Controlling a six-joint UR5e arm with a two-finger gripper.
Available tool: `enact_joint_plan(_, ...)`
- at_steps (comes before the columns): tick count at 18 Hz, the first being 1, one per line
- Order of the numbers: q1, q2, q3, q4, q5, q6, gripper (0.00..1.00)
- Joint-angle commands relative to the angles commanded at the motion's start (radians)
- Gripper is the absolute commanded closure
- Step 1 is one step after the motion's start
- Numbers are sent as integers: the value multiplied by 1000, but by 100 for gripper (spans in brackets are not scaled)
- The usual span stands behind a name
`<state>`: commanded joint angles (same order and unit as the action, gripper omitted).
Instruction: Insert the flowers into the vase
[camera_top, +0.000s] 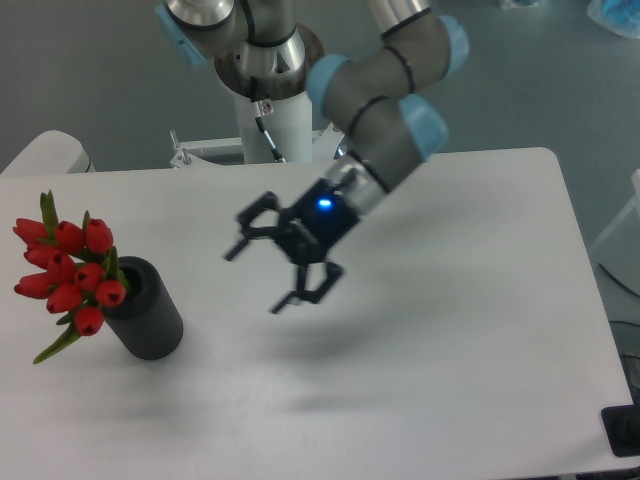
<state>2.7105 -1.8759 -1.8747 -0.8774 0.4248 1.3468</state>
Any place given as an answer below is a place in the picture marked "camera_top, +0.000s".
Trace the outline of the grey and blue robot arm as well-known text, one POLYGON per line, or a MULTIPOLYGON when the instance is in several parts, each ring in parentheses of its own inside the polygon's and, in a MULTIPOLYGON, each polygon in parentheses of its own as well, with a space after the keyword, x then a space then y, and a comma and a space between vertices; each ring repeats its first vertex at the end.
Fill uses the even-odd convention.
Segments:
POLYGON ((246 163, 332 162, 293 205, 267 192, 237 216, 240 247, 270 239, 296 267, 283 305, 323 299, 343 273, 330 250, 448 137, 420 90, 465 62, 464 28, 426 1, 368 7, 383 45, 362 62, 326 54, 291 1, 163 1, 156 8, 180 56, 211 63, 233 96, 246 163))

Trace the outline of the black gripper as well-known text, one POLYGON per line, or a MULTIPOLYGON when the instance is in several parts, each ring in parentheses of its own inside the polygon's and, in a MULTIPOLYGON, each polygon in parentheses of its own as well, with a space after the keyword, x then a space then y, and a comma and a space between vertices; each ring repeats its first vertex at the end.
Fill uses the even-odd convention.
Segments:
POLYGON ((270 309, 279 314, 296 302, 319 304, 344 274, 342 266, 324 262, 329 250, 358 222, 359 215, 347 204, 339 190, 326 179, 316 181, 289 207, 282 207, 278 196, 267 191, 236 215, 240 239, 223 256, 232 262, 254 240, 271 240, 296 267, 294 288, 270 309), (274 212, 275 223, 254 226, 265 212, 274 212), (315 289, 308 289, 309 264, 323 263, 325 278, 315 289))

